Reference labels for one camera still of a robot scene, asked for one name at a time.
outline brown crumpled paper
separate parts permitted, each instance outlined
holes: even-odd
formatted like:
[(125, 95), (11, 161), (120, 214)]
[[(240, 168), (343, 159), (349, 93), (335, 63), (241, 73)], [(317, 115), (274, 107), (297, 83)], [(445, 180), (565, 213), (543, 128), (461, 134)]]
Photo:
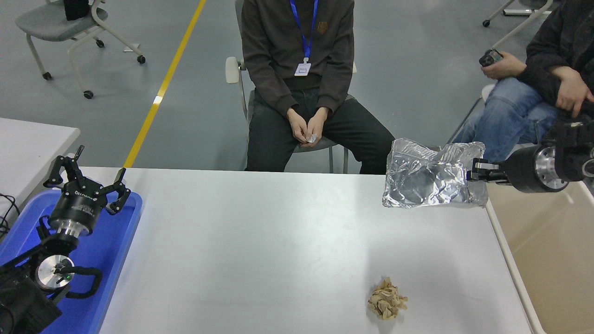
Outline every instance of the brown crumpled paper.
[(408, 297), (399, 295), (398, 287), (392, 285), (390, 278), (386, 277), (371, 294), (367, 306), (383, 320), (387, 320), (396, 318), (399, 308), (407, 309), (405, 301), (408, 301)]

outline robotic arm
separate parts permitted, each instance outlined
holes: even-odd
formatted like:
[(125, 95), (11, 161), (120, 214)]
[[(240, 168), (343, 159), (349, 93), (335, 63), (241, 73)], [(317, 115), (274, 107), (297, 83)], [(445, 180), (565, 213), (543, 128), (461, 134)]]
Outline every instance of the robotic arm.
[(594, 121), (560, 118), (543, 144), (520, 149), (497, 163), (474, 159), (469, 181), (513, 185), (524, 193), (557, 192), (568, 182), (594, 177)]
[[(74, 158), (58, 156), (43, 183), (48, 188), (59, 187), (63, 182), (59, 172), (62, 167), (66, 170), (68, 182), (54, 210), (39, 219), (40, 244), (0, 267), (1, 334), (40, 333), (62, 314), (56, 305), (64, 297), (88, 298), (99, 289), (101, 271), (75, 266), (69, 254), (78, 247), (79, 237), (93, 233), (103, 208), (110, 215), (121, 211), (130, 189), (122, 183), (125, 168), (107, 187), (84, 177), (77, 165), (83, 149), (80, 146)], [(108, 203), (106, 195), (113, 191), (118, 199)], [(75, 275), (94, 276), (87, 292), (69, 291)]]

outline hand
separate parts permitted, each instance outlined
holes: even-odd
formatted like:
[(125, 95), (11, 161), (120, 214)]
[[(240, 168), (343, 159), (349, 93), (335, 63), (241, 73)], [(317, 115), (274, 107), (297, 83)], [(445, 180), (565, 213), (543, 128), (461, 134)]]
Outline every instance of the hand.
[(562, 66), (554, 68), (551, 73), (561, 79), (561, 86), (555, 104), (557, 108), (571, 112), (571, 117), (575, 118), (579, 115), (584, 100), (594, 102), (594, 96), (590, 88), (582, 80), (579, 72), (570, 67)]
[(320, 107), (315, 115), (309, 119), (307, 124), (307, 130), (311, 134), (315, 134), (315, 141), (313, 143), (302, 144), (301, 147), (314, 147), (322, 139), (322, 129), (324, 128), (324, 122), (328, 118), (330, 110), (326, 107)]
[(293, 137), (301, 144), (309, 144), (307, 140), (311, 138), (311, 132), (308, 132), (307, 123), (305, 123), (303, 117), (297, 114), (293, 108), (289, 108), (287, 111), (287, 119), (291, 125)]
[(483, 73), (491, 79), (500, 80), (508, 77), (516, 77), (525, 69), (526, 64), (517, 59), (509, 52), (500, 51), (503, 59), (491, 66), (481, 67)]

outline gray floor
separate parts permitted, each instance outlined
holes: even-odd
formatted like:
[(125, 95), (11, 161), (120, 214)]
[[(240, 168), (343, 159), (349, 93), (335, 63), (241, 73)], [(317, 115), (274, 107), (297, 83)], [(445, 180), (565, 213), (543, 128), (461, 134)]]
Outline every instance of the gray floor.
[[(350, 93), (395, 137), (444, 144), (491, 82), (478, 58), (524, 20), (501, 15), (483, 28), (482, 20), (503, 2), (358, 1), (359, 72)], [(76, 57), (93, 100), (78, 90), (66, 55), (70, 42), (34, 40), (54, 77), (41, 78), (14, 19), (42, 3), (0, 0), (0, 116), (80, 128), (74, 145), (86, 147), (80, 165), (122, 166), (199, 0), (108, 1), (103, 6), (108, 24), (140, 43), (147, 63), (138, 65), (108, 33), (100, 35), (105, 49), (94, 43), (79, 48)], [(525, 59), (540, 22), (500, 49)], [(247, 126), (238, 88), (225, 83), (228, 56), (241, 56), (233, 0), (207, 0), (134, 167), (243, 170)], [(335, 150), (336, 161), (341, 154)], [(358, 172), (352, 156), (349, 163), (349, 172)], [(327, 151), (318, 151), (293, 155), (287, 171), (327, 172), (327, 167)], [(340, 172), (341, 164), (335, 169)]]

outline blue tray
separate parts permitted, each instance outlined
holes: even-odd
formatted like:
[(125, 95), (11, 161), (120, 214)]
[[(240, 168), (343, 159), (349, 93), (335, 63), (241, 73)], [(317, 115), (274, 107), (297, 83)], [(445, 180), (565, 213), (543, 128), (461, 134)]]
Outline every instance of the blue tray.
[[(59, 190), (47, 190), (33, 197), (27, 204), (16, 223), (0, 244), (0, 265), (12, 260), (17, 255), (38, 245), (40, 240), (35, 227), (39, 218), (49, 215), (60, 197)], [(117, 194), (108, 194), (108, 201), (116, 200)], [(101, 328), (109, 301), (124, 265), (126, 254), (132, 243), (142, 199), (137, 193), (131, 193), (122, 210), (111, 216), (105, 210), (101, 212), (93, 234), (80, 237), (78, 248), (70, 254), (75, 266), (95, 267), (103, 272), (103, 280), (97, 293), (89, 298), (76, 300), (64, 298), (58, 303), (63, 314), (49, 325), (43, 334), (96, 334)], [(93, 278), (74, 276), (71, 290), (86, 292), (91, 287)]]

